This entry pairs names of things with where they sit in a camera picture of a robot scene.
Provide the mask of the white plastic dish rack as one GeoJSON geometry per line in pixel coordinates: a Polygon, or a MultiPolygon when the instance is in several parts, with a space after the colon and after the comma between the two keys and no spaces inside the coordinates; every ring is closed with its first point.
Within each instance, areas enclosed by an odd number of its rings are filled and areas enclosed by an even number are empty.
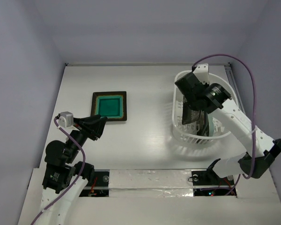
{"type": "MultiPolygon", "coordinates": [[[[209,81],[210,83],[218,83],[222,85],[232,96],[236,105],[239,105],[239,101],[234,91],[233,87],[230,85],[228,81],[228,77],[226,75],[216,75],[213,73],[209,73],[209,81]]],[[[183,125],[182,124],[183,117],[183,95],[178,90],[177,87],[174,88],[174,96],[173,96],[173,107],[172,107],[172,124],[173,124],[173,136],[176,140],[183,143],[190,144],[208,144],[213,141],[218,141],[224,137],[227,137],[231,134],[231,132],[225,128],[222,123],[213,118],[213,125],[211,126],[211,136],[199,136],[197,132],[200,129],[200,125],[193,122],[191,124],[183,125]]]]}

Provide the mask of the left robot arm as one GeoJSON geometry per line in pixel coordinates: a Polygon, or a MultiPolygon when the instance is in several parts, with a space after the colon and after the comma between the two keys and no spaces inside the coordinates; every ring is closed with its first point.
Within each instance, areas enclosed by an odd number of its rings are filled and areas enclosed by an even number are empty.
{"type": "Polygon", "coordinates": [[[75,118],[70,112],[61,112],[53,122],[67,140],[51,141],[45,148],[40,212],[32,221],[33,225],[68,223],[80,193],[95,179],[94,166],[86,162],[82,147],[88,139],[96,141],[102,136],[107,117],[75,118]]]}

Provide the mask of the light green speckled plate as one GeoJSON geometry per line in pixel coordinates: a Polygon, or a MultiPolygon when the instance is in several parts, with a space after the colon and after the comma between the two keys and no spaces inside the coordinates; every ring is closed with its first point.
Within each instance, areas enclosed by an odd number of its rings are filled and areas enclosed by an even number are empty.
{"type": "Polygon", "coordinates": [[[206,112],[204,113],[204,122],[203,122],[203,129],[202,129],[203,136],[214,136],[214,121],[213,117],[206,112]]]}

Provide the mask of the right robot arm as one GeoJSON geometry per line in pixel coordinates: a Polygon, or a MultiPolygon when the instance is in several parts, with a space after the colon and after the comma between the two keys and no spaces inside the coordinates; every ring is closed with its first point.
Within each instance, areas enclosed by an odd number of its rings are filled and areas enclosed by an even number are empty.
{"type": "Polygon", "coordinates": [[[239,108],[231,85],[210,72],[176,75],[172,124],[175,139],[184,147],[217,147],[229,135],[237,139],[221,148],[228,153],[213,157],[201,176],[212,184],[229,175],[258,179],[281,153],[281,139],[255,126],[239,108]]]}

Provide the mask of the black square teal-centre plate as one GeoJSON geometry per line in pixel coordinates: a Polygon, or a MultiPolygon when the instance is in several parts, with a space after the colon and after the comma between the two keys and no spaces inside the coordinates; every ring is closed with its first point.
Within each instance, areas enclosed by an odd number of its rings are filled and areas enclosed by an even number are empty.
{"type": "Polygon", "coordinates": [[[107,121],[127,121],[127,92],[94,92],[90,115],[107,117],[107,121]]]}

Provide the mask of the black floral square plate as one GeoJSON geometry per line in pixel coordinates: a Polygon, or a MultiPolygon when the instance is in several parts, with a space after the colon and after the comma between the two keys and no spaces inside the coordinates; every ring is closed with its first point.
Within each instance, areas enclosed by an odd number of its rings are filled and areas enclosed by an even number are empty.
{"type": "Polygon", "coordinates": [[[197,122],[200,119],[201,111],[194,111],[190,108],[185,97],[183,97],[182,125],[197,122]]]}

